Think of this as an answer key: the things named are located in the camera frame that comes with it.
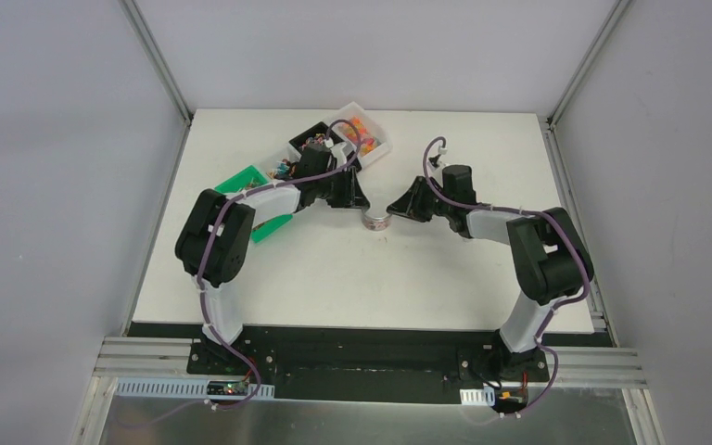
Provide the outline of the clear plastic jar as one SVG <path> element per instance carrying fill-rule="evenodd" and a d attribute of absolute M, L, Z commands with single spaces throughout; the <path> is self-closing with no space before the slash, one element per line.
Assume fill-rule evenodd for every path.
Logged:
<path fill-rule="evenodd" d="M 374 217 L 364 213 L 362 215 L 362 225 L 371 232 L 381 232 L 387 230 L 391 225 L 392 217 L 383 215 Z"/>

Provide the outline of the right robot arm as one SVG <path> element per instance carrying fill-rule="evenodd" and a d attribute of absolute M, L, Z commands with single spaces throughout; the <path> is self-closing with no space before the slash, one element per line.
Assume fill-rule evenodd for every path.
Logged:
<path fill-rule="evenodd" d="M 489 350 L 470 368 L 510 380 L 540 351 L 538 345 L 552 313 L 578 294 L 594 275 L 590 255 L 563 208 L 523 212 L 489 208 L 477 201 L 472 169 L 454 164 L 436 178 L 418 176 L 387 211 L 419 223 L 447 220 L 464 239 L 482 239 L 509 247 L 520 295 Z"/>

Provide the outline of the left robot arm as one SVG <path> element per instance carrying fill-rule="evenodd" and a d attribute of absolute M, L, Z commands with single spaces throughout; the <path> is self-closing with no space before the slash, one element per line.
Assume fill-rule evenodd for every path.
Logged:
<path fill-rule="evenodd" d="M 277 179 L 234 193 L 203 190 L 176 241 L 174 253 L 201 296 L 203 333 L 215 342 L 210 362 L 224 375 L 238 373 L 246 351 L 235 343 L 243 329 L 234 281 L 247 257 L 252 232 L 318 200 L 333 209 L 368 207 L 357 178 L 356 151 L 346 143 L 304 148 Z"/>

